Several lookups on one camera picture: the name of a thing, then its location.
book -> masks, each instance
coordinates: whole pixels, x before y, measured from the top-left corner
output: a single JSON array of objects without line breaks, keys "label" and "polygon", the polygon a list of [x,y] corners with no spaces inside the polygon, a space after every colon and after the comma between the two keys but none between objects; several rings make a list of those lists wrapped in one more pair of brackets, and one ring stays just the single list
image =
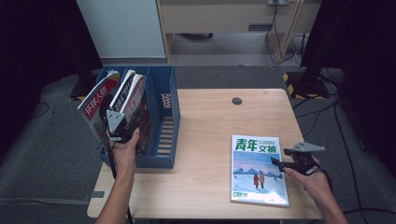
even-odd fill
[{"label": "book", "polygon": [[278,137],[232,135],[232,202],[289,206],[284,174],[271,157],[282,161]]},{"label": "book", "polygon": [[107,71],[107,76],[92,88],[78,106],[79,113],[101,143],[107,139],[105,124],[107,107],[117,93],[119,85],[120,73],[115,70]]},{"label": "book", "polygon": [[145,90],[145,76],[129,70],[122,81],[118,94],[107,110],[110,133],[129,140],[136,127],[140,137],[136,144],[136,154],[145,155],[149,145],[149,107]]}]

gray carpet floor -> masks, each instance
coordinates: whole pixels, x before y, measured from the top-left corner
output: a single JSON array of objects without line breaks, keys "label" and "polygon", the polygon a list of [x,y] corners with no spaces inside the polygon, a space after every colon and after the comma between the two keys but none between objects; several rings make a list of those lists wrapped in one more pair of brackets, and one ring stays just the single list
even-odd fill
[{"label": "gray carpet floor", "polygon": [[[179,89],[280,88],[282,75],[296,67],[199,66],[176,67]],[[79,102],[69,101],[77,76],[65,77],[42,91],[40,104],[0,166],[0,223],[93,223],[87,216],[91,194],[101,167],[99,144],[77,112]],[[331,93],[335,90],[327,85]],[[331,105],[338,99],[309,100],[294,109],[297,117]],[[303,100],[290,99],[291,105]],[[326,147],[316,153],[328,170],[333,192],[345,211],[359,208],[347,150],[356,174],[361,206],[396,211],[396,180],[372,151],[361,150],[360,139],[346,111],[336,106],[346,139],[344,147],[334,107],[298,118],[305,142]],[[32,203],[27,199],[41,199]],[[396,215],[364,212],[368,223],[395,223]],[[350,223],[364,223],[360,212],[346,214]],[[284,220],[309,223],[311,220]],[[136,223],[149,223],[137,220]]]}]

wall outlet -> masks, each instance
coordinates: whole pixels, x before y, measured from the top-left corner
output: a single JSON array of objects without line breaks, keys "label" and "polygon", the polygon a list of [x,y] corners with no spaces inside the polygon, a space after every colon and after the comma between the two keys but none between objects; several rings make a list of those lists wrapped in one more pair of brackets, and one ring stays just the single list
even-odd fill
[{"label": "wall outlet", "polygon": [[290,0],[268,0],[268,6],[274,6],[277,4],[278,6],[287,6],[290,3]]}]

white magazine cover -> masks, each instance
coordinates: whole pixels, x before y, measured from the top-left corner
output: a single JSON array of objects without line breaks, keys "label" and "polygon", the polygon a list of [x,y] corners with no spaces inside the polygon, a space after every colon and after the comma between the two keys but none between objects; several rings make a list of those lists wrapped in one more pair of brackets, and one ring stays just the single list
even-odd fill
[{"label": "white magazine cover", "polygon": [[282,161],[278,137],[233,134],[232,202],[289,206],[284,173],[271,157]]}]

